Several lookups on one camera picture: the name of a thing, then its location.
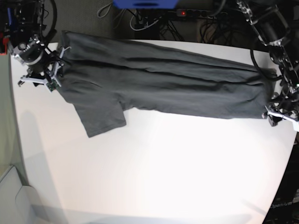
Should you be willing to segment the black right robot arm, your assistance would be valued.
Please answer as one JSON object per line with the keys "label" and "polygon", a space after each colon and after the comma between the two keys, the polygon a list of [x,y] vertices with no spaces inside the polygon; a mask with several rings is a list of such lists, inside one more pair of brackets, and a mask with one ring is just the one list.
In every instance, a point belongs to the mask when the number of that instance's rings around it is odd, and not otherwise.
{"label": "black right robot arm", "polygon": [[63,56],[69,47],[59,51],[48,45],[56,35],[57,6],[51,0],[52,23],[47,34],[44,30],[45,2],[43,0],[2,0],[0,2],[0,53],[9,53],[15,60],[28,67],[27,74],[18,81],[43,85],[49,92],[61,87],[59,73],[65,65]]}

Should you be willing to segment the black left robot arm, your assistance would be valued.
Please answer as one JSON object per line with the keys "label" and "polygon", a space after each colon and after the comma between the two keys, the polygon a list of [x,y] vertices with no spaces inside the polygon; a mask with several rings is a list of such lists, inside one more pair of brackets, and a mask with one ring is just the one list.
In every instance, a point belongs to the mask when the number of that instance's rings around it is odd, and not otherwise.
{"label": "black left robot arm", "polygon": [[254,53],[250,56],[258,73],[272,81],[279,82],[282,90],[274,93],[266,105],[264,114],[271,124],[287,120],[295,131],[299,130],[299,48],[294,35],[277,5],[261,5],[253,0],[236,1],[246,21],[257,35],[254,42],[260,41],[269,51],[270,58],[281,72],[279,76],[265,74],[257,65]]}

